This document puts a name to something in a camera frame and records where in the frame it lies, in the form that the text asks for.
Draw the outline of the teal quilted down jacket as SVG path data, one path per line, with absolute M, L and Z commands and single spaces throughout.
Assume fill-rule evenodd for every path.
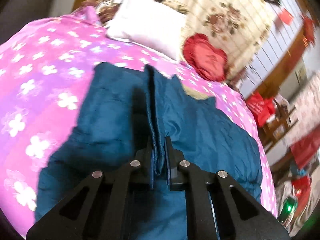
M 39 175 L 35 218 L 42 218 L 92 171 L 112 171 L 153 144 L 153 190 L 139 196 L 131 239 L 186 239 L 185 195 L 167 186 L 165 138 L 208 172 L 224 170 L 256 200 L 263 172 L 257 142 L 216 107 L 185 94 L 177 77 L 102 63 L 68 140 Z

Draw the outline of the red shopping bag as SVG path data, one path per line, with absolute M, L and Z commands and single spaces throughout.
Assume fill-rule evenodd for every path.
M 265 99 L 258 92 L 253 93 L 246 100 L 246 105 L 251 111 L 258 127 L 263 127 L 267 120 L 276 112 L 273 98 Z

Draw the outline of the wooden chair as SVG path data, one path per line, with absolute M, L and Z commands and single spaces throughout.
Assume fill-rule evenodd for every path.
M 268 154 L 274 146 L 293 129 L 297 124 L 298 119 L 291 120 L 291 114 L 296 110 L 296 107 L 279 104 L 274 100 L 276 112 L 263 127 L 258 128 L 259 139 L 264 148 L 265 154 Z

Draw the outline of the red heart-shaped cushion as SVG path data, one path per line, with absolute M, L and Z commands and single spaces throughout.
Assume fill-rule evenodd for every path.
M 222 49 L 212 46 L 206 35 L 196 33 L 187 38 L 182 53 L 185 61 L 201 78 L 215 82 L 225 80 L 227 55 Z

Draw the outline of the pink floral bedspread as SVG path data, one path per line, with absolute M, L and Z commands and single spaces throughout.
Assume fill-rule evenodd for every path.
M 45 18 L 1 45 L 1 239 L 27 239 L 35 218 L 39 175 L 77 125 L 96 66 L 177 77 L 188 96 L 216 107 L 256 140 L 263 172 L 257 200 L 277 218 L 271 172 L 252 114 L 239 93 L 201 78 L 188 64 L 129 42 L 106 38 L 94 10 Z

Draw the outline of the white pillow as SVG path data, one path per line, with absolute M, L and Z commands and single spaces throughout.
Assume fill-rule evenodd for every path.
M 174 61 L 180 59 L 181 32 L 186 16 L 154 0 L 123 0 L 106 34 L 156 50 Z

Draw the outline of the cream floral sheet on headboard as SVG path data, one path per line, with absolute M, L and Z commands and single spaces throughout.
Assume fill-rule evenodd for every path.
M 112 20 L 123 0 L 104 0 L 96 12 L 102 24 Z M 204 34 L 212 46 L 227 55 L 227 73 L 222 82 L 228 82 L 242 73 L 265 42 L 272 17 L 263 0 L 154 0 L 186 16 L 181 32 L 180 59 L 187 38 Z

